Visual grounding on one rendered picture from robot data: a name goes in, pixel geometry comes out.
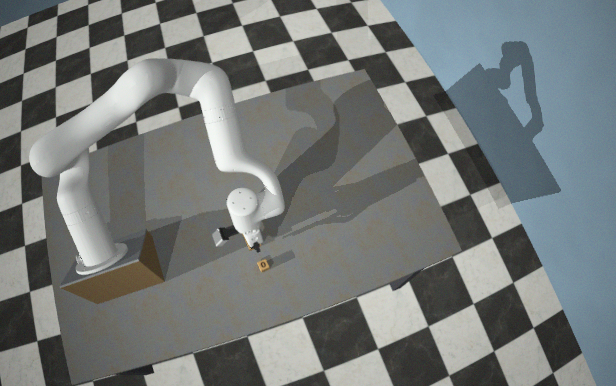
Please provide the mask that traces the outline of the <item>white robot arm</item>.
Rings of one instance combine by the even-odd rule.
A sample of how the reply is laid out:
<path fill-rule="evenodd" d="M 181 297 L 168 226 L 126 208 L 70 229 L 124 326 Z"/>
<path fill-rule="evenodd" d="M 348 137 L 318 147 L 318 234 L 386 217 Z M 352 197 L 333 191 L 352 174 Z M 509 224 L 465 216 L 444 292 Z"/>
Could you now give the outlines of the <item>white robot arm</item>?
<path fill-rule="evenodd" d="M 57 202 L 80 253 L 76 255 L 78 274 L 103 270 L 128 251 L 126 244 L 114 243 L 93 193 L 89 147 L 161 92 L 200 102 L 219 170 L 250 173 L 264 184 L 265 190 L 260 193 L 241 187 L 229 194 L 227 206 L 234 225 L 212 234 L 216 246 L 223 246 L 228 237 L 238 233 L 256 233 L 261 220 L 285 210 L 276 174 L 246 152 L 226 73 L 209 63 L 159 59 L 145 59 L 129 68 L 106 93 L 43 135 L 30 150 L 30 165 L 38 175 L 60 174 Z"/>

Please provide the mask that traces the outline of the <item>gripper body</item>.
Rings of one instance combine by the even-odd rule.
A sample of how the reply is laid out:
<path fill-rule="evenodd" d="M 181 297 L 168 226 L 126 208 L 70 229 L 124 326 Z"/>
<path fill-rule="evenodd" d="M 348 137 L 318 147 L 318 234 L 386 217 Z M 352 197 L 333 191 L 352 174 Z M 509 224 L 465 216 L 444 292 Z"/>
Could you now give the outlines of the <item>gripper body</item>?
<path fill-rule="evenodd" d="M 250 232 L 248 234 L 243 234 L 246 241 L 248 242 L 250 247 L 253 247 L 253 243 L 258 242 L 258 244 L 263 243 L 263 238 L 260 232 L 260 229 L 257 230 L 257 233 Z"/>

